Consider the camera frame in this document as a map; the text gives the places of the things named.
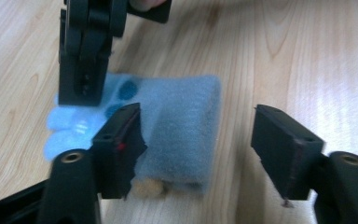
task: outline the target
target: small beige object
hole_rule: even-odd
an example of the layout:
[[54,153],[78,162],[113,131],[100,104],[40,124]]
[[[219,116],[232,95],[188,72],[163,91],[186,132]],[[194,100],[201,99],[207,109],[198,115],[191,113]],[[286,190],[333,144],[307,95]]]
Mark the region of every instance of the small beige object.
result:
[[144,180],[135,179],[132,182],[132,193],[141,198],[155,198],[164,191],[164,184],[161,180],[146,178]]

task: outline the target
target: wood grain surface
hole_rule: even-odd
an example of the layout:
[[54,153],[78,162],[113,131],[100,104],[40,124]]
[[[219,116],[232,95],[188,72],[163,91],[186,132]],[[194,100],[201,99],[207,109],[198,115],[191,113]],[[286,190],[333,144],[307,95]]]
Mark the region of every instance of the wood grain surface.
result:
[[[0,199],[48,177],[61,7],[0,0]],[[103,201],[104,223],[316,223],[313,194],[281,207],[250,148],[254,107],[286,111],[325,154],[358,154],[358,1],[174,0],[165,25],[129,16],[114,52],[114,73],[218,75],[223,104],[209,193]]]

